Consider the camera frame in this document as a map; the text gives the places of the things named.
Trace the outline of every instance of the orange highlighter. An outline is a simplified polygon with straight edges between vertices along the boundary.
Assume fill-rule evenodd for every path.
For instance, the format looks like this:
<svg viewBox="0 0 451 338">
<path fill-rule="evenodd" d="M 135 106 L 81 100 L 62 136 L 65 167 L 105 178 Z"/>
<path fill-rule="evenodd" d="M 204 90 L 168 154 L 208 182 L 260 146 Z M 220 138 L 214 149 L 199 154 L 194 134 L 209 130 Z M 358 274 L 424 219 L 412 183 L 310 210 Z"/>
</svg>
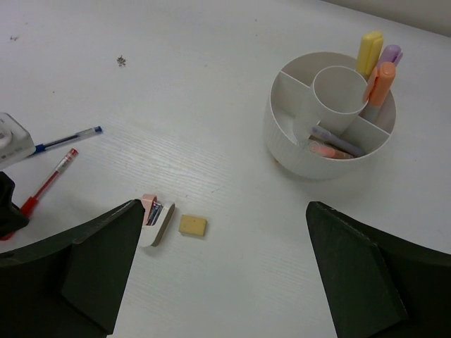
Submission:
<svg viewBox="0 0 451 338">
<path fill-rule="evenodd" d="M 361 117 L 371 123 L 376 121 L 395 76 L 396 65 L 392 62 L 384 62 L 379 68 L 373 69 L 363 97 L 364 102 L 368 100 L 368 105 L 362 111 Z"/>
</svg>

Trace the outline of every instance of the table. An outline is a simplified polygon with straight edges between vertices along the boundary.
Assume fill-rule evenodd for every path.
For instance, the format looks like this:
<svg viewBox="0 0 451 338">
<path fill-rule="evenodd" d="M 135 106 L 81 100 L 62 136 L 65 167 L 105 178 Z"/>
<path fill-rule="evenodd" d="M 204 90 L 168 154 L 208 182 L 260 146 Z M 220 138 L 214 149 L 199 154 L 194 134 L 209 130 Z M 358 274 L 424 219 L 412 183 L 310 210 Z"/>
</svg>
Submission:
<svg viewBox="0 0 451 338">
<path fill-rule="evenodd" d="M 404 51 L 390 143 L 337 180 L 291 175 L 261 136 L 274 77 L 305 53 L 355 56 L 375 29 Z M 105 131 L 76 144 L 76 162 L 0 251 L 143 193 L 178 207 L 161 246 L 136 251 L 114 338 L 336 337 L 310 201 L 451 253 L 447 37 L 307 0 L 5 0 L 0 32 L 1 111 L 37 143 Z M 15 203 L 67 150 L 6 170 Z M 209 219 L 204 239 L 178 233 L 182 213 Z"/>
</svg>

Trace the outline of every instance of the yellow highlighter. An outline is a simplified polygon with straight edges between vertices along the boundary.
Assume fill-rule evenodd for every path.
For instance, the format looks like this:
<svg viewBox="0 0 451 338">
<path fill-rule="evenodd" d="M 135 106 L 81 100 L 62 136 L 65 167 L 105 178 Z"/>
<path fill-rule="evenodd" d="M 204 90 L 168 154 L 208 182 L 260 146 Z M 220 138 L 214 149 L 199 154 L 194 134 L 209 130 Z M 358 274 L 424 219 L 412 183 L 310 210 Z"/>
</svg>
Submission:
<svg viewBox="0 0 451 338">
<path fill-rule="evenodd" d="M 376 66 L 383 45 L 383 35 L 378 30 L 366 33 L 360 41 L 359 56 L 355 70 L 366 79 Z"/>
</svg>

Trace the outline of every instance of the purple highlighter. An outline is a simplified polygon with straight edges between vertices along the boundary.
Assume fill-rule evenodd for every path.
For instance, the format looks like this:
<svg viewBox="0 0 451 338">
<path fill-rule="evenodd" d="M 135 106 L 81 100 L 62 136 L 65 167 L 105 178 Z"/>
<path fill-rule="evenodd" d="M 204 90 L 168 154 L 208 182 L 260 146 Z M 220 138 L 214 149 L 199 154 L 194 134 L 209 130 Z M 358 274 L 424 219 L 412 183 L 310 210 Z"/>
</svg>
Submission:
<svg viewBox="0 0 451 338">
<path fill-rule="evenodd" d="M 389 44 L 386 48 L 384 48 L 376 67 L 379 68 L 384 62 L 393 62 L 397 65 L 401 61 L 403 55 L 404 54 L 401 52 L 401 47 L 397 44 Z"/>
</svg>

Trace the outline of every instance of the blue pen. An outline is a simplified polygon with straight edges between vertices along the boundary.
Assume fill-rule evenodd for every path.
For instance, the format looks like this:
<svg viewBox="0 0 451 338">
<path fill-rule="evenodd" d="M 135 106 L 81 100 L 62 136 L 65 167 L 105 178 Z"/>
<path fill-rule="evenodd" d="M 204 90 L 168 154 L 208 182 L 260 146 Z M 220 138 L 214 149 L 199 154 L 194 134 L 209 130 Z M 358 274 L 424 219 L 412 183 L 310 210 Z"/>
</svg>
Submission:
<svg viewBox="0 0 451 338">
<path fill-rule="evenodd" d="M 40 153 L 44 153 L 45 151 L 58 148 L 60 146 L 65 146 L 67 144 L 72 144 L 82 139 L 87 139 L 88 137 L 95 136 L 96 134 L 100 134 L 102 132 L 101 127 L 93 127 L 90 129 L 83 130 L 82 132 L 78 132 L 74 135 L 64 137 L 62 139 L 57 139 L 56 141 L 52 141 L 49 143 L 38 144 L 36 146 L 36 150 L 30 156 L 34 156 Z"/>
<path fill-rule="evenodd" d="M 365 151 L 360 149 L 358 146 L 350 144 L 344 139 L 339 138 L 337 135 L 332 134 L 328 130 L 320 127 L 319 125 L 312 127 L 311 134 L 317 139 L 332 144 L 333 146 L 336 146 L 337 148 L 340 148 L 353 156 L 360 157 L 365 155 Z"/>
</svg>

